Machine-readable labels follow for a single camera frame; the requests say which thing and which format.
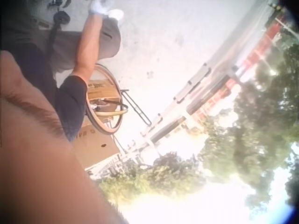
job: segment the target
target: shoe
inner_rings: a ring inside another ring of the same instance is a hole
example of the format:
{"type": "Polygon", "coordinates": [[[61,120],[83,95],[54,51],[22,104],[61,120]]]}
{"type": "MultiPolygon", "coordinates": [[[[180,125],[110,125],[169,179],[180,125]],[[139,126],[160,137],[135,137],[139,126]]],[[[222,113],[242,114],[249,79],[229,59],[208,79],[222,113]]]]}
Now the shoe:
{"type": "Polygon", "coordinates": [[[118,22],[122,20],[124,16],[124,12],[120,9],[112,9],[106,13],[108,18],[116,19],[118,22]]]}

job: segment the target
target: concrete ground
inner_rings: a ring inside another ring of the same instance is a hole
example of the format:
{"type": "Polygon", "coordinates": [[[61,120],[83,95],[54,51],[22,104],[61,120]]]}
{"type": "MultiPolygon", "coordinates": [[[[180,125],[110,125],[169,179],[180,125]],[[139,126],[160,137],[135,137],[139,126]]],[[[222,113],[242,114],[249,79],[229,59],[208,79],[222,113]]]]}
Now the concrete ground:
{"type": "MultiPolygon", "coordinates": [[[[36,15],[51,21],[43,2],[36,15]]],[[[122,89],[150,119],[162,112],[202,64],[221,46],[256,0],[115,0],[124,11],[121,49],[107,66],[122,89]]],[[[73,0],[64,29],[82,30],[89,1],[73,0]]],[[[70,73],[57,75],[61,83],[70,73]]],[[[145,125],[133,109],[124,116],[117,138],[123,146],[145,125]]]]}

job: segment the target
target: skin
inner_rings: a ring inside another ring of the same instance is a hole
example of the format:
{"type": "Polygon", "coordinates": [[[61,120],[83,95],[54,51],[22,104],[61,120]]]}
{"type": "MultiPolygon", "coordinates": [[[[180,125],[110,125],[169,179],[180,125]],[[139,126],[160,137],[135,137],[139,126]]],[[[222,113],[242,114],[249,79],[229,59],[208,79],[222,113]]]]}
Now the skin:
{"type": "MultiPolygon", "coordinates": [[[[97,61],[102,17],[90,15],[72,75],[88,82],[97,61]]],[[[82,169],[58,115],[1,52],[0,201],[20,223],[127,223],[82,169]]]]}

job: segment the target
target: hand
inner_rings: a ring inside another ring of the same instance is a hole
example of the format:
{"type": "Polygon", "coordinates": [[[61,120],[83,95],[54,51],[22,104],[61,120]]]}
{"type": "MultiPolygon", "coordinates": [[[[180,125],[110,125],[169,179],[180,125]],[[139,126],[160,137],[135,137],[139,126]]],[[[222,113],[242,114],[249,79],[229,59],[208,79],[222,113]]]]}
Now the hand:
{"type": "Polygon", "coordinates": [[[91,0],[89,12],[94,14],[106,14],[112,4],[112,0],[91,0]]]}

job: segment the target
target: man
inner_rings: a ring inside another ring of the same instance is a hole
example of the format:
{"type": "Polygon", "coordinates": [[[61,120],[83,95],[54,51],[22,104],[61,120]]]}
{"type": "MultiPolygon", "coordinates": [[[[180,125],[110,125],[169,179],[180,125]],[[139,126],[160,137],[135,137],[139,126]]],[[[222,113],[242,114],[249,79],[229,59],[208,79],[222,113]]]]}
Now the man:
{"type": "Polygon", "coordinates": [[[77,135],[84,119],[86,84],[94,64],[99,59],[113,57],[120,47],[117,22],[123,12],[118,9],[108,11],[110,1],[101,2],[92,1],[90,12],[98,7],[96,3],[101,5],[103,26],[96,27],[87,21],[82,34],[58,31],[50,57],[47,55],[50,31],[34,26],[26,10],[26,1],[9,1],[12,6],[1,9],[5,9],[1,12],[1,50],[7,50],[14,56],[24,77],[54,107],[69,141],[77,135]],[[88,44],[95,38],[97,44],[88,44]],[[57,88],[53,75],[70,69],[74,69],[72,75],[57,88]]]}
{"type": "MultiPolygon", "coordinates": [[[[105,11],[100,0],[92,1],[75,68],[63,88],[49,86],[54,83],[49,78],[51,67],[36,45],[15,43],[6,46],[11,51],[1,51],[0,214],[4,216],[0,219],[5,218],[1,223],[127,223],[77,161],[62,126],[68,122],[72,126],[74,117],[63,120],[63,107],[57,106],[61,103],[57,95],[66,104],[84,103],[86,84],[98,60],[105,11]]],[[[74,108],[67,109],[72,113],[74,108]]]]}

